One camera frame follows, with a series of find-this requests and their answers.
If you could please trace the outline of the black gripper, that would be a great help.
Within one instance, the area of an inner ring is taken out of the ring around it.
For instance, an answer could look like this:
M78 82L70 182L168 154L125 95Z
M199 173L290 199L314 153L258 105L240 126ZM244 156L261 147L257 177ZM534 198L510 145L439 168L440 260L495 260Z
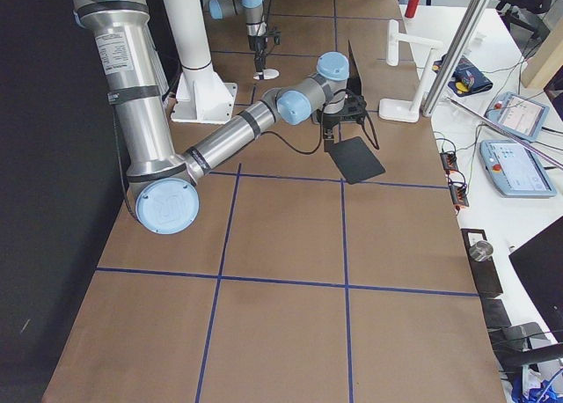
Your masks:
M255 76L256 78L264 78L267 60L267 41L269 38L273 38L274 44L279 45L281 42L282 33L276 26L270 28L266 22L247 22L246 31L249 47L251 51L255 51Z
M332 128L343 122L352 122L362 125L367 116L366 101L362 95L349 93L343 107L336 113L328 114L319 111L319 120L322 122L324 152L329 153L334 146L334 133Z

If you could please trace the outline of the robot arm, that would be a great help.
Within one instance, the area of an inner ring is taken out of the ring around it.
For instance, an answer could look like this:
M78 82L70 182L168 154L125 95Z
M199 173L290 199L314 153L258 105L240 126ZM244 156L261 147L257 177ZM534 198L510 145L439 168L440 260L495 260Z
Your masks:
M213 19L244 15L249 48L254 53L253 78L271 80L280 75L278 70L267 67L268 41L272 39L275 48L281 42L281 32L276 27L269 28L264 0L209 0L208 11Z
M301 83L267 91L239 114L237 86L215 72L200 0L163 0L179 54L177 102L167 111L162 70L150 37L146 0L73 0L91 30L121 124L135 218L158 234L183 231L199 211L197 181L262 136L278 120L291 125L344 103L348 59L328 52Z

